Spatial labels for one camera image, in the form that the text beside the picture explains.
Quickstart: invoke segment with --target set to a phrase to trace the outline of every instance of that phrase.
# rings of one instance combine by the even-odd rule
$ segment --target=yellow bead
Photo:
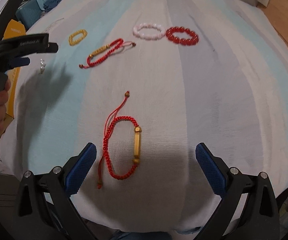
[[[133,163],[136,165],[140,164],[140,159],[138,158],[133,159]]]
[[[134,131],[135,131],[135,132],[141,132],[141,131],[142,131],[142,128],[141,128],[140,126],[135,127],[135,128],[134,128]]]

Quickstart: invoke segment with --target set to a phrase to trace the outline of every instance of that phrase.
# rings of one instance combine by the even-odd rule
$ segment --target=red bead
[[[180,38],[175,37],[175,39],[173,40],[174,43],[179,44],[180,43]]]
[[[168,38],[170,41],[173,41],[175,37],[174,37],[173,35],[169,35],[167,38]]]
[[[186,45],[187,45],[187,46],[191,46],[192,43],[193,43],[192,39],[186,40]]]
[[[180,39],[180,44],[186,45],[186,39]]]

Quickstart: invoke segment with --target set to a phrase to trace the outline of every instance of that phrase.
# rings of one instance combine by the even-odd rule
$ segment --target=red string bracelet
[[[110,49],[103,57],[99,58],[98,60],[94,61],[94,62],[91,62],[91,60],[93,59],[93,57],[95,57],[96,55],[99,55],[100,53],[106,51],[107,49],[111,48],[112,46],[114,46],[114,48]],[[84,66],[83,64],[80,64],[79,67],[80,68],[90,68],[90,67],[95,67],[96,65],[102,63],[103,61],[105,61],[108,56],[110,54],[112,54],[115,50],[119,49],[121,46],[128,46],[128,45],[132,45],[133,47],[136,45],[135,42],[131,42],[131,41],[128,41],[128,42],[125,42],[124,43],[124,40],[119,38],[115,41],[113,41],[112,43],[110,44],[107,44],[107,45],[104,45],[102,47],[100,47],[99,49],[93,51],[87,58],[86,62],[88,64],[88,66]]]
[[[142,132],[141,127],[138,125],[136,120],[133,117],[131,117],[131,116],[118,116],[118,117],[116,117],[117,113],[125,105],[125,103],[126,103],[126,101],[127,101],[127,99],[129,97],[130,97],[130,92],[127,91],[125,93],[125,98],[124,98],[123,102],[106,119],[105,126],[104,126],[104,138],[103,138],[103,155],[102,155],[102,158],[100,159],[99,167],[98,167],[98,183],[97,183],[97,188],[98,189],[100,189],[102,187],[102,185],[103,185],[103,181],[102,181],[102,167],[103,167],[103,160],[104,159],[105,159],[106,164],[107,164],[108,172],[115,179],[127,179],[128,177],[130,177],[135,172],[136,167],[140,164],[140,133]],[[113,116],[112,117],[113,120],[108,125],[108,122],[109,122],[111,116]],[[132,124],[135,127],[134,128],[134,131],[135,131],[135,137],[134,137],[134,159],[133,159],[133,163],[134,164],[133,164],[131,169],[126,174],[117,175],[113,171],[112,162],[111,162],[111,159],[110,159],[109,154],[108,154],[108,140],[109,140],[109,138],[111,137],[111,135],[113,133],[113,129],[114,129],[115,124],[117,122],[119,122],[119,121],[122,121],[122,120],[126,120],[126,121],[132,122]]]
[[[188,35],[190,35],[192,38],[191,39],[180,39],[176,36],[173,35],[173,33],[183,33],[186,32]],[[191,31],[189,28],[184,28],[182,27],[171,27],[166,31],[166,37],[176,43],[176,44],[182,44],[182,45],[187,45],[187,46],[191,46],[191,45],[196,45],[196,43],[198,43],[199,38],[198,35],[194,32]]]

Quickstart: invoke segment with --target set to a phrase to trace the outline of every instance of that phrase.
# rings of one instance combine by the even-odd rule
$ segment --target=fabric pile
[[[62,0],[47,0],[44,2],[44,8],[45,12],[49,12],[53,8],[55,8]]]

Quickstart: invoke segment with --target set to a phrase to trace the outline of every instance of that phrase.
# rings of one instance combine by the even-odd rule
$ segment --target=bed sheet
[[[132,28],[141,22],[185,26],[200,41],[139,40]],[[195,159],[200,142],[243,173],[267,172],[276,195],[288,187],[288,48],[260,9],[239,0],[83,0],[44,28],[38,22],[31,31],[46,29],[59,51],[32,55],[21,68],[15,120],[0,140],[0,158],[19,179],[63,165],[92,142],[96,162],[71,200],[91,221],[136,232],[185,230],[210,218],[220,198]],[[79,29],[88,35],[69,46]],[[78,67],[120,37],[136,47]],[[99,190],[104,123],[127,90],[119,114],[142,127],[141,164],[121,181],[105,166]],[[132,165],[133,136],[121,122],[110,139],[118,174]]]

